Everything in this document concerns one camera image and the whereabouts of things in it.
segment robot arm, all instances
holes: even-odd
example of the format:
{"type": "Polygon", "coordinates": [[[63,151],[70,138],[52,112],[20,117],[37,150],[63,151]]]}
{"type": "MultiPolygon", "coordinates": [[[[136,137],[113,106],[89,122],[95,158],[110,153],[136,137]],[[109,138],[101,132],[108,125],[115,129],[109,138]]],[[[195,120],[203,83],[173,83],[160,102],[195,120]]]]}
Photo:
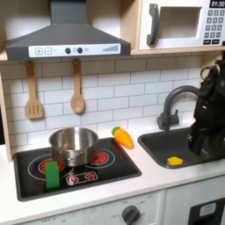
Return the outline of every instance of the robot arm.
{"type": "Polygon", "coordinates": [[[195,107],[196,121],[188,135],[189,150],[196,155],[200,155],[206,139],[210,149],[219,149],[225,137],[225,61],[207,69],[195,107]]]}

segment range hood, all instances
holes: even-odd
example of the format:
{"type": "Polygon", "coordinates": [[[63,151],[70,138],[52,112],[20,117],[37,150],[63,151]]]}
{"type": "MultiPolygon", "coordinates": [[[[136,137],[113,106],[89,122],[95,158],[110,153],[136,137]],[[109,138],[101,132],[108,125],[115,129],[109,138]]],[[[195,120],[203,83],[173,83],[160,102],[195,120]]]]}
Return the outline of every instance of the range hood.
{"type": "Polygon", "coordinates": [[[130,55],[130,43],[87,24],[87,0],[50,0],[51,25],[5,43],[9,61],[130,55]]]}

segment yellow sponge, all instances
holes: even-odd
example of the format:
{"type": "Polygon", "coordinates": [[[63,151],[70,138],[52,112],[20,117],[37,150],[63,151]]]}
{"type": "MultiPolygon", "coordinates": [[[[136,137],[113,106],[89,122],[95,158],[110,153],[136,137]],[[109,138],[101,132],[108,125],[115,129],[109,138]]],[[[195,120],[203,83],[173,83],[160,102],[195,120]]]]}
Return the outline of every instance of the yellow sponge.
{"type": "Polygon", "coordinates": [[[167,165],[182,165],[183,159],[177,157],[171,157],[167,159],[167,165]]]}

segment microwave door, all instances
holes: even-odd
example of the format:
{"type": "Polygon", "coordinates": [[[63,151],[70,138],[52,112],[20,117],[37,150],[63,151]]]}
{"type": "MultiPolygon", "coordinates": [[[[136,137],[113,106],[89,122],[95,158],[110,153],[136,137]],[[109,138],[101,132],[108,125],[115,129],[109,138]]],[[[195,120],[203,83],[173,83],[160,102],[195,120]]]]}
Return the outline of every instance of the microwave door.
{"type": "Polygon", "coordinates": [[[202,47],[208,9],[207,0],[144,0],[140,49],[202,47]]]}

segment microwave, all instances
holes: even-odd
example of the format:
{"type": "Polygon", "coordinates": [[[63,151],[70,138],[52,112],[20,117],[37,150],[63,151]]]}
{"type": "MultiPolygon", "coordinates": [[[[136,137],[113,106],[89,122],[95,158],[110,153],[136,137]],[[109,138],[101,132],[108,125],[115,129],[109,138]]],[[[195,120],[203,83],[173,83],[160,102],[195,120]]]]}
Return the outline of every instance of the microwave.
{"type": "Polygon", "coordinates": [[[139,49],[225,45],[225,0],[142,0],[139,49]]]}

